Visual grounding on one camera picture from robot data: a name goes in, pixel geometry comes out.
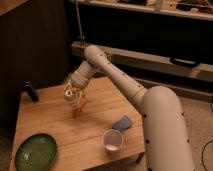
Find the white fabric-wrapped gripper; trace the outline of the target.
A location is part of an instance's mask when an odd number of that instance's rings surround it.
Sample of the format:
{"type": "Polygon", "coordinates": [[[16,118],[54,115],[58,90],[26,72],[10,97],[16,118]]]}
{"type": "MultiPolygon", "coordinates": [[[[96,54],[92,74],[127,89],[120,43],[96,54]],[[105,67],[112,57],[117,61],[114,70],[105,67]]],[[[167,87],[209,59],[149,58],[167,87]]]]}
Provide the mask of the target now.
{"type": "Polygon", "coordinates": [[[72,89],[78,90],[79,94],[75,95],[71,99],[71,106],[73,108],[80,108],[80,107],[82,107],[83,105],[86,104],[85,92],[82,88],[77,87],[71,80],[69,80],[68,83],[66,84],[65,88],[64,88],[64,95],[65,96],[72,96],[73,95],[72,89]]]}

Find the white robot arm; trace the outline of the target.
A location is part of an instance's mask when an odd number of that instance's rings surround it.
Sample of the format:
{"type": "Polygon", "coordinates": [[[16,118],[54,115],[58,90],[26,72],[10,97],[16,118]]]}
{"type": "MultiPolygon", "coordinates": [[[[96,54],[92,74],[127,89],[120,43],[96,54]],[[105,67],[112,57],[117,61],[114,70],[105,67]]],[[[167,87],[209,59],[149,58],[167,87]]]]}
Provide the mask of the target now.
{"type": "Polygon", "coordinates": [[[76,110],[84,89],[101,70],[143,117],[146,165],[149,171],[195,171],[189,136],[178,96],[168,87],[145,88],[112,64],[95,45],[65,86],[64,97],[76,110]]]}

